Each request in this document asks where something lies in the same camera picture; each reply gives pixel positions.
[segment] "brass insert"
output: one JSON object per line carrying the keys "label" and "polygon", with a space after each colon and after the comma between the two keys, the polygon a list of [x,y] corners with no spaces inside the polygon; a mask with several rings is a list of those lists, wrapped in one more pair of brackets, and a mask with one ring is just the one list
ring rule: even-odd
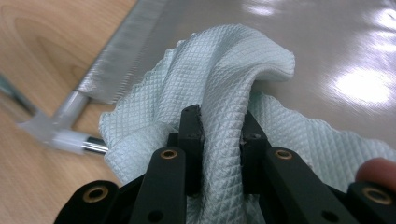
{"label": "brass insert", "polygon": [[278,158],[280,158],[281,160],[290,160],[290,159],[293,157],[293,155],[291,155],[291,153],[289,153],[289,152],[286,151],[286,150],[282,150],[282,149],[277,150],[277,151],[275,152],[275,155],[276,155]]}
{"label": "brass insert", "polygon": [[177,156],[177,152],[172,149],[167,149],[161,153],[161,157],[166,160],[171,160]]}
{"label": "brass insert", "polygon": [[86,203],[97,203],[104,199],[108,194],[108,189],[106,186],[99,185],[93,186],[92,188],[85,191],[82,196],[82,200]]}
{"label": "brass insert", "polygon": [[364,196],[366,196],[366,198],[370,199],[375,203],[381,203],[384,205],[390,205],[393,203],[390,196],[386,192],[380,189],[364,188],[362,191]]}

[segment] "screw hole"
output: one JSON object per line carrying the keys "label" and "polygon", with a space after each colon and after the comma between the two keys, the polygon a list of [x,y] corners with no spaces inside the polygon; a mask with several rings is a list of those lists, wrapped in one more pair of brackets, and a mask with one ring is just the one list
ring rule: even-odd
{"label": "screw hole", "polygon": [[82,196],[82,200],[86,203],[97,203],[103,200],[108,194],[108,189],[106,186],[93,186],[92,188],[85,191]]}
{"label": "screw hole", "polygon": [[322,217],[330,222],[338,222],[340,219],[338,216],[330,211],[322,211]]}
{"label": "screw hole", "polygon": [[176,156],[177,156],[177,152],[174,150],[165,150],[163,151],[163,153],[161,153],[161,157],[166,160],[173,159]]}
{"label": "screw hole", "polygon": [[290,160],[293,156],[286,150],[277,150],[275,155],[282,160]]}
{"label": "screw hole", "polygon": [[163,219],[163,213],[161,211],[155,210],[148,214],[148,221],[149,222],[159,222]]}
{"label": "screw hole", "polygon": [[384,205],[392,204],[392,199],[389,197],[389,195],[380,189],[364,188],[362,191],[366,198],[370,199],[375,203],[380,203]]}

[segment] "wood grain surface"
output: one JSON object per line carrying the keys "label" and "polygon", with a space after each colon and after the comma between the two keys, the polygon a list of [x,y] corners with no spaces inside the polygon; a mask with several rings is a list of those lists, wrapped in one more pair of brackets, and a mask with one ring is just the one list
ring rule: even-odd
{"label": "wood grain surface", "polygon": [[[51,116],[134,0],[1,0],[0,72]],[[89,105],[74,129],[98,136],[111,105]],[[0,109],[0,223],[51,223],[82,185],[119,183],[102,156],[45,148]]]}

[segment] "textured fabric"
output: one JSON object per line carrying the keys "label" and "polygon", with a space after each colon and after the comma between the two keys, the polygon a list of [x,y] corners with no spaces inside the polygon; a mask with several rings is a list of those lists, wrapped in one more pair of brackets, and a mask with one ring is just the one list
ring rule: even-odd
{"label": "textured fabric", "polygon": [[326,183],[345,189],[360,163],[383,156],[386,144],[339,133],[306,119],[276,99],[250,93],[255,79],[292,77],[294,57],[242,25],[215,27],[181,41],[144,81],[101,117],[109,151],[105,160],[123,184],[145,173],[151,153],[176,130],[181,110],[201,105],[205,130],[202,194],[188,199],[189,223],[263,223],[257,196],[244,195],[239,137],[248,109],[275,147],[300,153]]}

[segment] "silver tube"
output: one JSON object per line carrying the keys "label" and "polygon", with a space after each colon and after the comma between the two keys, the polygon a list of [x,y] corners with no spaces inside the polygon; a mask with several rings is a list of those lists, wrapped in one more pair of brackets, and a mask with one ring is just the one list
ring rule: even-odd
{"label": "silver tube", "polygon": [[85,151],[105,155],[108,152],[108,147],[102,139],[89,137],[82,145]]}
{"label": "silver tube", "polygon": [[36,107],[0,74],[0,107],[18,123],[30,120]]}

